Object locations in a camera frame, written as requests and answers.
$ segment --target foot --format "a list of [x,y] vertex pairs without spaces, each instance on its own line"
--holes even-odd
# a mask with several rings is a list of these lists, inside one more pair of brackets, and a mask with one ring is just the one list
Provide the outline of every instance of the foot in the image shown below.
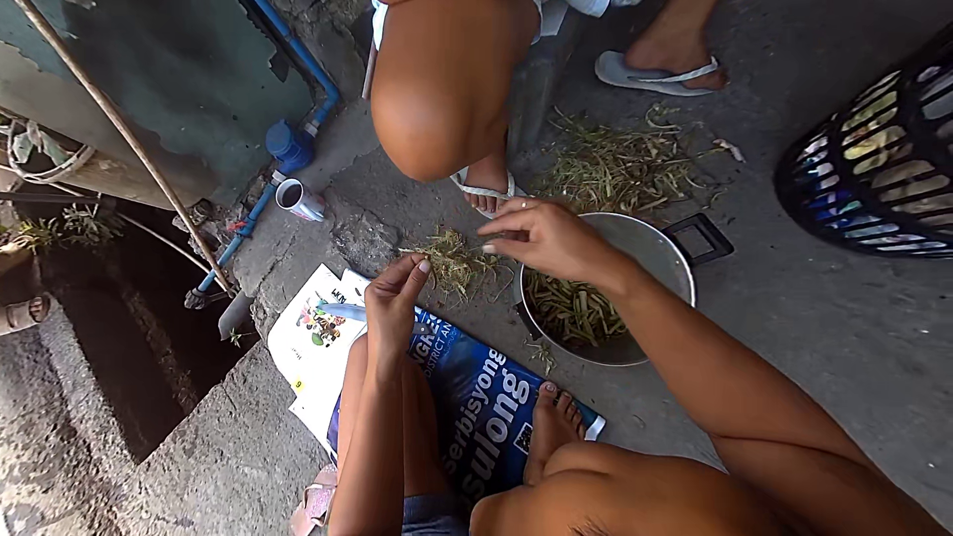
[[533,408],[533,436],[523,483],[538,484],[553,453],[567,443],[583,441],[585,434],[582,414],[573,404],[573,396],[557,391],[555,383],[545,381],[539,387],[539,398]]
[[[476,186],[478,188],[489,188],[496,190],[501,194],[506,194],[510,185],[509,178],[506,175],[506,137],[499,140],[498,147],[486,155],[482,160],[470,164],[467,170],[467,186]],[[502,204],[502,199],[493,196],[475,196],[473,194],[463,193],[463,197],[474,208],[478,208],[488,213],[497,211],[497,202]]]
[[[651,29],[625,52],[625,65],[633,69],[663,69],[673,74],[694,71],[711,63],[701,32],[691,35],[654,35]],[[692,90],[717,91],[728,83],[724,68],[682,82]]]

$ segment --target knife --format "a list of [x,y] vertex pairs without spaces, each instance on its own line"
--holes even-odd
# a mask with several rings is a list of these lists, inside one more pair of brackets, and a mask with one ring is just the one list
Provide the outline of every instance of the knife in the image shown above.
[[[318,308],[329,315],[344,317],[345,319],[367,321],[367,309],[350,303],[325,303]],[[414,322],[414,335],[432,335],[430,326],[423,322]]]

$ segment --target hand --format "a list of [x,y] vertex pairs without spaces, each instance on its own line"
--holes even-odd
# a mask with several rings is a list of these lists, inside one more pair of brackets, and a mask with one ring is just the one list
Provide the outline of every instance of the hand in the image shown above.
[[411,253],[391,262],[364,292],[369,357],[388,370],[400,363],[410,344],[414,302],[429,272],[427,256]]
[[510,199],[478,232],[482,236],[528,234],[529,239],[523,241],[494,238],[483,245],[483,251],[515,258],[556,278],[596,286],[612,284],[614,269],[633,262],[565,207],[535,198]]

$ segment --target qr code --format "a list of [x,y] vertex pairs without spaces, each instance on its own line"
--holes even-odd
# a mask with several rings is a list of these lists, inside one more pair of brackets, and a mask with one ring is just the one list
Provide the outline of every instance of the qr code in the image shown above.
[[513,440],[513,446],[522,451],[523,454],[530,455],[530,438],[533,437],[533,425],[529,423],[523,423],[522,429],[519,430],[517,438]]

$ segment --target pot handle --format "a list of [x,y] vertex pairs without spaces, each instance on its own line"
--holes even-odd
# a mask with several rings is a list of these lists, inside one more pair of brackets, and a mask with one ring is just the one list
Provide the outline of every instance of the pot handle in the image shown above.
[[[684,231],[690,227],[698,229],[701,236],[708,242],[708,245],[712,247],[712,251],[707,251],[697,257],[692,257],[688,250],[685,249],[685,246],[679,242],[679,239],[676,237],[676,233],[679,231]],[[735,251],[735,246],[728,241],[728,238],[725,237],[719,231],[718,227],[712,223],[712,220],[708,218],[705,214],[699,212],[693,216],[689,216],[682,221],[677,221],[668,227],[661,230],[667,237],[671,238],[675,245],[681,250],[682,254],[685,255],[685,258],[688,259],[688,263],[693,266],[698,266],[708,262],[709,260],[715,260],[716,258],[722,258],[728,255],[731,255]]]
[[526,304],[522,301],[513,306],[517,310],[519,319],[523,321],[523,325],[526,326],[526,330],[530,332],[530,338],[532,340],[537,340],[542,337],[542,332],[540,332],[536,325],[533,324],[533,321],[530,320],[530,312],[526,309]]

